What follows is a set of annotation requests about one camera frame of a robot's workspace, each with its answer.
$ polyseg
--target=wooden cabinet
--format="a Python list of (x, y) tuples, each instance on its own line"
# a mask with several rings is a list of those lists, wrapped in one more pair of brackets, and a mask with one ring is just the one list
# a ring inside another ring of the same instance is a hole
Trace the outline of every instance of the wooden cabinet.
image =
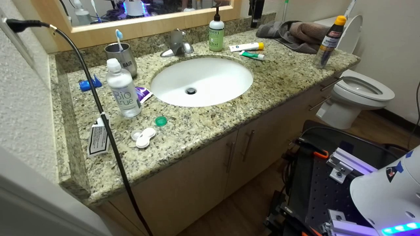
[[(133, 187), (155, 236), (176, 235), (223, 200), (237, 131)], [(127, 193), (110, 200), (144, 234)]]
[[(155, 236), (174, 236), (273, 162), (298, 137), (305, 120), (329, 98), (336, 79), (325, 81), (133, 187)], [(102, 211), (134, 235), (147, 235), (128, 195)]]

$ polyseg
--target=purple packaging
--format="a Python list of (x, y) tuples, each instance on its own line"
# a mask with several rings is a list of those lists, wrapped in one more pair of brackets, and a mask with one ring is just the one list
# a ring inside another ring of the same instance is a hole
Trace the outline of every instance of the purple packaging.
[(153, 94), (150, 90), (143, 87), (136, 87), (136, 92), (139, 96), (140, 103), (144, 103)]

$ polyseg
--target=cord tag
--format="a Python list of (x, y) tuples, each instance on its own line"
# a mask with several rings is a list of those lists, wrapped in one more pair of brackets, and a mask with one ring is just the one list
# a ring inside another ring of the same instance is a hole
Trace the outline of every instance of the cord tag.
[(96, 155), (107, 153), (109, 149), (109, 138), (102, 121), (102, 118), (98, 118), (95, 124), (90, 129), (89, 140), (87, 143), (87, 156), (94, 157)]

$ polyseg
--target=mirror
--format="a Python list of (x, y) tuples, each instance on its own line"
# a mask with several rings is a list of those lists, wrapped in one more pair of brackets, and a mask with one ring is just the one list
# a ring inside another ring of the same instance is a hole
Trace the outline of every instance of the mirror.
[(110, 21), (151, 17), (214, 6), (228, 6), (230, 0), (59, 0), (71, 25), (83, 26)]

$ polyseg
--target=toilet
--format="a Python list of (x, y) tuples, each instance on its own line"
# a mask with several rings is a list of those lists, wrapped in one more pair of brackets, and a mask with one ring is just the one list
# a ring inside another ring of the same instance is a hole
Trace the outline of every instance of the toilet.
[[(335, 17), (315, 21), (331, 27)], [(363, 17), (357, 15), (344, 26), (337, 49), (353, 53), (362, 29)], [(341, 80), (331, 91), (331, 98), (322, 104), (316, 116), (328, 125), (348, 129), (362, 110), (381, 109), (388, 105), (395, 94), (387, 86), (352, 70), (343, 72)]]

